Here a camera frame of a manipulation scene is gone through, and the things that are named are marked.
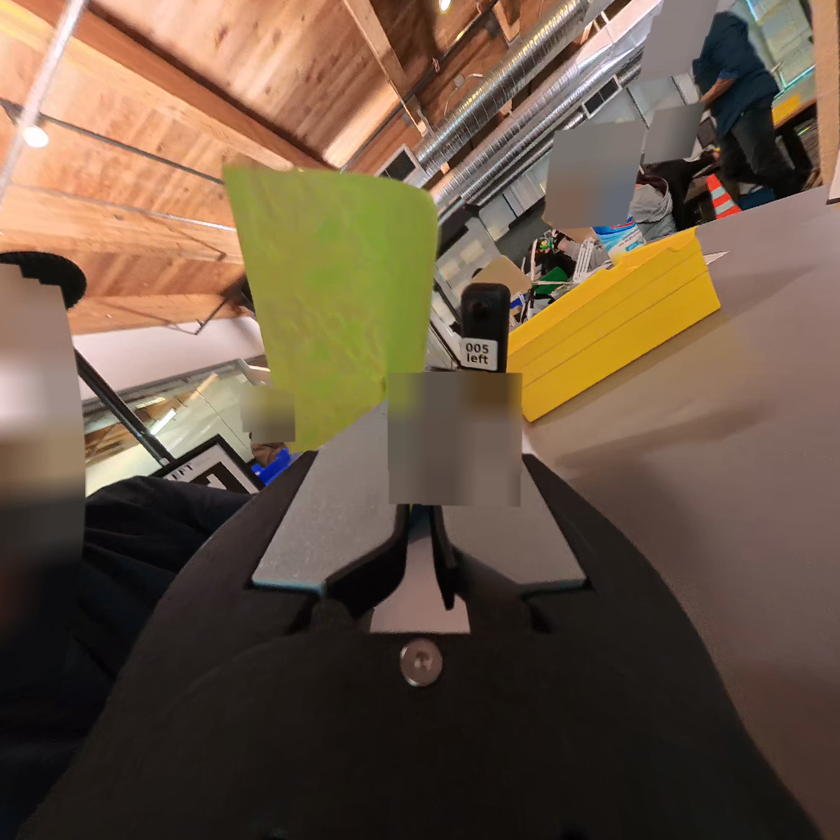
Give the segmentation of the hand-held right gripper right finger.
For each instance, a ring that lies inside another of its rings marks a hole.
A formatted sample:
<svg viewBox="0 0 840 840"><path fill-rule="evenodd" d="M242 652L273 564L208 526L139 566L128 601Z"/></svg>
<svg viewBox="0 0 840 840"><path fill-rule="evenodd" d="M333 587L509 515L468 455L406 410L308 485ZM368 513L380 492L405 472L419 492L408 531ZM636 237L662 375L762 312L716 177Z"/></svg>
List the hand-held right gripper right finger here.
<svg viewBox="0 0 840 840"><path fill-rule="evenodd" d="M585 572L551 511L428 509L434 572L446 609L515 610L533 595L585 587Z"/></svg>

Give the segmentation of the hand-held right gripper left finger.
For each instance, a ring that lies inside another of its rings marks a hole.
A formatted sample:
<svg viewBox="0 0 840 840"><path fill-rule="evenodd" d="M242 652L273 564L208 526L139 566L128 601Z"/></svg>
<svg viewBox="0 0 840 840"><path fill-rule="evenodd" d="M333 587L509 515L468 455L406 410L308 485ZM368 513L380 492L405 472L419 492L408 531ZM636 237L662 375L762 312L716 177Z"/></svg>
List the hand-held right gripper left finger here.
<svg viewBox="0 0 840 840"><path fill-rule="evenodd" d="M410 507L389 498L383 402L320 447L253 585L334 600L362 617L401 583L410 521Z"/></svg>

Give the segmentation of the green paper sheet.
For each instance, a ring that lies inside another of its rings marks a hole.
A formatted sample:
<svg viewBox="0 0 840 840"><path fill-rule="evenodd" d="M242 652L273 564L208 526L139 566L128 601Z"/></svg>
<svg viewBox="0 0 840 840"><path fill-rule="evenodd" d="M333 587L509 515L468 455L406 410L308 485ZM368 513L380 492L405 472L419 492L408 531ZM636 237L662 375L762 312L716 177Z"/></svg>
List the green paper sheet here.
<svg viewBox="0 0 840 840"><path fill-rule="evenodd" d="M438 212L430 193L360 173L224 168L271 372L288 395L292 452L378 406L394 374L421 373Z"/></svg>

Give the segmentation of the brown cardboard piece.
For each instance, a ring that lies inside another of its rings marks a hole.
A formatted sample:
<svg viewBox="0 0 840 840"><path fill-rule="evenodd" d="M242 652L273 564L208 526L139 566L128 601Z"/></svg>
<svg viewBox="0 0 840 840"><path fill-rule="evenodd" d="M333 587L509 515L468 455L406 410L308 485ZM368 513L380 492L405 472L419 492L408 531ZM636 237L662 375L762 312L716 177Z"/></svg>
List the brown cardboard piece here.
<svg viewBox="0 0 840 840"><path fill-rule="evenodd" d="M471 282L505 286L511 299L520 294L526 295L532 287L530 277L504 255L494 258L484 268L475 272Z"/></svg>

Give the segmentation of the blue plastic crate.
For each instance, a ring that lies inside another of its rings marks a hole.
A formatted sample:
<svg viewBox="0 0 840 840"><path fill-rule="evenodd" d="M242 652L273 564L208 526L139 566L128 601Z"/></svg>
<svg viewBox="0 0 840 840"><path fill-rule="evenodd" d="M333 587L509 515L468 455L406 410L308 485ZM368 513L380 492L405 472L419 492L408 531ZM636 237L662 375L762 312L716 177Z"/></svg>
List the blue plastic crate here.
<svg viewBox="0 0 840 840"><path fill-rule="evenodd" d="M288 447L278 449L272 454L272 458L267 465L262 466L256 459L250 464L249 468L257 480L263 487L267 487L273 480L282 474L293 462Z"/></svg>

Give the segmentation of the yellow plastic bin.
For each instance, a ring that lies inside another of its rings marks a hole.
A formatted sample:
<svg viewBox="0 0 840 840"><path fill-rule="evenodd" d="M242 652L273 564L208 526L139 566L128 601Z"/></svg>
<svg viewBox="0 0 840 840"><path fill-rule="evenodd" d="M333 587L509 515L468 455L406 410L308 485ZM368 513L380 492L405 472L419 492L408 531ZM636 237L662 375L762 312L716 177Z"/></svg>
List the yellow plastic bin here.
<svg viewBox="0 0 840 840"><path fill-rule="evenodd" d="M601 268L511 332L507 370L534 422L721 307L697 228Z"/></svg>

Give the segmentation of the black white marker board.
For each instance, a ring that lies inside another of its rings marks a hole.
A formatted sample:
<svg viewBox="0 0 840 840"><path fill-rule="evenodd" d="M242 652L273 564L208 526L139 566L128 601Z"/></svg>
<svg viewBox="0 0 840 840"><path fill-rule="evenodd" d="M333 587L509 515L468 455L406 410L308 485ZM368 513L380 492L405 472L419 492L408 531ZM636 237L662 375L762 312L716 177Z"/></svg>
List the black white marker board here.
<svg viewBox="0 0 840 840"><path fill-rule="evenodd" d="M195 446L152 475L164 480L254 495L265 484L220 434Z"/></svg>

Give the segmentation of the blue white packet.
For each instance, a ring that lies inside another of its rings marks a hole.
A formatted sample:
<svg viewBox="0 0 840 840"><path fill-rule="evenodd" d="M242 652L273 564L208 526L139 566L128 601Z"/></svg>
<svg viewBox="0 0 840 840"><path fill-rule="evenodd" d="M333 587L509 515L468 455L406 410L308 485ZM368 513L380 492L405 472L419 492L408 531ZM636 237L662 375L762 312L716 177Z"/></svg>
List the blue white packet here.
<svg viewBox="0 0 840 840"><path fill-rule="evenodd" d="M641 229L631 215L627 216L622 224L594 226L592 230L609 260L614 264L625 255L647 244Z"/></svg>

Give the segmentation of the person's dark clothing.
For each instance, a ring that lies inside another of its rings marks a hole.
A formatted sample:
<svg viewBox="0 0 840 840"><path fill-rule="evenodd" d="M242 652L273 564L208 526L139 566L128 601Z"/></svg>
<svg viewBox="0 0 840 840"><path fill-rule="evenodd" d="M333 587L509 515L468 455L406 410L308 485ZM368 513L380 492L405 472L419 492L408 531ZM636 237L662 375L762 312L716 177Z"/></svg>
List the person's dark clothing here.
<svg viewBox="0 0 840 840"><path fill-rule="evenodd" d="M2 838L67 769L175 577L255 496L138 476L2 513Z"/></svg>

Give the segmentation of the black metal pole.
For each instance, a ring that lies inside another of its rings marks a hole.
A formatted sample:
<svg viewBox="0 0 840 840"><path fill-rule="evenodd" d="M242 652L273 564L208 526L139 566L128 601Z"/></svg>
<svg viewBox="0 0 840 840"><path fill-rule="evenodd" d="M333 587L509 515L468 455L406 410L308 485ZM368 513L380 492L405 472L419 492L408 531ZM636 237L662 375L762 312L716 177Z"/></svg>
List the black metal pole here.
<svg viewBox="0 0 840 840"><path fill-rule="evenodd" d="M170 465L174 457L144 426L136 412L105 382L78 350L74 349L74 354L81 381L161 467Z"/></svg>

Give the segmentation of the orange traffic cone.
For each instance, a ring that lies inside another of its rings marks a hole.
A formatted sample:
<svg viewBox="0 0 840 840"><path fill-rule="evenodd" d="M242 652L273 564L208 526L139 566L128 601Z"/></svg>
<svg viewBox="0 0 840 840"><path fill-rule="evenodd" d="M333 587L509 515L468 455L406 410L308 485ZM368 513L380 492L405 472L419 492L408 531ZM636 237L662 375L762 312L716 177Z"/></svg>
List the orange traffic cone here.
<svg viewBox="0 0 840 840"><path fill-rule="evenodd" d="M727 191L725 186L721 183L718 175L711 173L707 176L707 191L709 194L712 206L712 219L720 219L724 217L740 214L742 209L737 202L735 202Z"/></svg>

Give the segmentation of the metal ceiling conduit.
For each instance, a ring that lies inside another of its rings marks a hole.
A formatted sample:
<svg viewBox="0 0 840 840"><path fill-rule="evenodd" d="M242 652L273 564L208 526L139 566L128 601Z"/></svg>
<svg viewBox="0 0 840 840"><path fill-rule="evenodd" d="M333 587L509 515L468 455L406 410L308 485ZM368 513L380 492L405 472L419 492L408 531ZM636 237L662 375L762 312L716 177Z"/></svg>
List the metal ceiling conduit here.
<svg viewBox="0 0 840 840"><path fill-rule="evenodd" d="M41 107L47 97L59 64L65 54L71 37L88 8L88 1L69 1L64 6L57 24L49 38L47 50L40 62L24 105L18 115L14 137L5 156L1 173L1 201L10 186L14 171L26 146L27 131L34 128L40 116Z"/></svg>

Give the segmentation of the silver spiral air duct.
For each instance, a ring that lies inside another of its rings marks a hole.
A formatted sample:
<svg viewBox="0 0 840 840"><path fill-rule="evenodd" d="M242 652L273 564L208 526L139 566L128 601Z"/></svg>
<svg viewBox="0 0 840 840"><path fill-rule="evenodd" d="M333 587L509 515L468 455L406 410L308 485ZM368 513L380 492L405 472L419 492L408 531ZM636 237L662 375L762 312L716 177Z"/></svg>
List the silver spiral air duct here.
<svg viewBox="0 0 840 840"><path fill-rule="evenodd" d="M430 192L438 215L445 215L459 201L472 202L528 155L543 152L564 121L572 119L616 73L635 67L643 51L643 41L631 45L626 39L591 59L569 65L563 74L546 82Z"/></svg>
<svg viewBox="0 0 840 840"><path fill-rule="evenodd" d="M545 68L584 26L592 3L568 1L557 5L520 37L503 60L483 76L414 150L418 164L435 172Z"/></svg>

